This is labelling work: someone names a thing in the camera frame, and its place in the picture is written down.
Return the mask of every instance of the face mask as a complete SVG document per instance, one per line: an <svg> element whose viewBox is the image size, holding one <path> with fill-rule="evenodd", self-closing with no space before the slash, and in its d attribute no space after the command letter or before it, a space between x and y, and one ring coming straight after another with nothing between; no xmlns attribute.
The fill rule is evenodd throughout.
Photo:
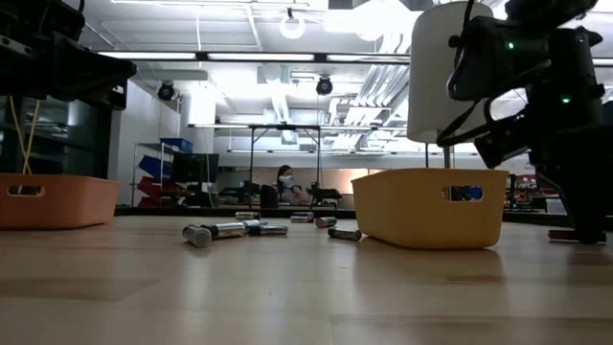
<svg viewBox="0 0 613 345"><path fill-rule="evenodd" d="M290 181L292 178L294 178L294 176L289 175L289 176L279 176L279 180L283 183Z"/></svg>

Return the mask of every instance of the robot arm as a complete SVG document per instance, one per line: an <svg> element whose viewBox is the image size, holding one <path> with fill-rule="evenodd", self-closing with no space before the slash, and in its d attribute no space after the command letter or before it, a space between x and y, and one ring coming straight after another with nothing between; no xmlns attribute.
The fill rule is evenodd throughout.
<svg viewBox="0 0 613 345"><path fill-rule="evenodd" d="M100 104L136 74L126 60L100 56L78 44L84 1L0 0L0 95Z"/></svg>
<svg viewBox="0 0 613 345"><path fill-rule="evenodd" d="M596 81L590 51L602 37L559 26L597 2L510 0L507 20L465 21L462 34L449 40L457 58L448 95L474 106L485 99L486 124L452 136L473 106L438 137L441 146L474 139L489 168L529 150L537 176L556 187L577 239L585 243L602 238L612 211L601 199L613 193L613 126L603 120L604 87ZM492 119L493 100L515 88L526 89L526 107Z"/></svg>

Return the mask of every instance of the person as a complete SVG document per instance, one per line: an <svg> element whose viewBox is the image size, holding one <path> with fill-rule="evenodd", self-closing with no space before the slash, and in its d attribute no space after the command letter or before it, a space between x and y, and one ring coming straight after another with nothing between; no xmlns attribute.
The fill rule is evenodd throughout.
<svg viewBox="0 0 613 345"><path fill-rule="evenodd" d="M308 204L308 194L296 183L294 171L288 165L281 166L277 172L277 190L281 202Z"/></svg>

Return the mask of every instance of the aa battery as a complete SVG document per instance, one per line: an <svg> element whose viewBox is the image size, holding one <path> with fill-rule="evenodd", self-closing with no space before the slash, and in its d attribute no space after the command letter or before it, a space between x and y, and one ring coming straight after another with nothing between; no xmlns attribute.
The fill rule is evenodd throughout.
<svg viewBox="0 0 613 345"><path fill-rule="evenodd" d="M312 212L296 212L291 216L291 222L313 222L314 219Z"/></svg>
<svg viewBox="0 0 613 345"><path fill-rule="evenodd" d="M259 228L262 225L268 225L268 222L253 219L253 220L246 220L243 222L243 224L245 225L245 229L247 230L247 232L249 232L249 230L251 230L252 228Z"/></svg>
<svg viewBox="0 0 613 345"><path fill-rule="evenodd" d="M209 229L197 225L188 225L183 228L183 238L194 246L202 248L211 243L213 235Z"/></svg>
<svg viewBox="0 0 613 345"><path fill-rule="evenodd" d="M215 225L200 225L200 227L211 231L211 235L213 235L213 240L242 237L246 232L245 224L241 222Z"/></svg>
<svg viewBox="0 0 613 345"><path fill-rule="evenodd" d="M236 212L236 220L260 219L260 212Z"/></svg>
<svg viewBox="0 0 613 345"><path fill-rule="evenodd" d="M339 229L331 227L328 229L328 235L333 239L360 241L362 240L362 232L359 230Z"/></svg>
<svg viewBox="0 0 613 345"><path fill-rule="evenodd" d="M336 225L336 218L322 217L315 220L315 226L318 228L327 228Z"/></svg>
<svg viewBox="0 0 613 345"><path fill-rule="evenodd" d="M287 226L285 225L261 225L259 227L249 228L249 236L272 236L272 235L287 235Z"/></svg>

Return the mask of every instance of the security camera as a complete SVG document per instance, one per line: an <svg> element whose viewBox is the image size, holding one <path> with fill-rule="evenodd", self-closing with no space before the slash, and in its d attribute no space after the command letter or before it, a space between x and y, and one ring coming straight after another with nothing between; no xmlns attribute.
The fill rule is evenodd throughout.
<svg viewBox="0 0 613 345"><path fill-rule="evenodd" d="M157 97L162 101L172 101L174 97L174 87L172 81L162 81L162 86L157 90Z"/></svg>
<svg viewBox="0 0 613 345"><path fill-rule="evenodd" d="M317 82L317 94L320 96L327 96L332 93L332 81L329 77L321 77Z"/></svg>

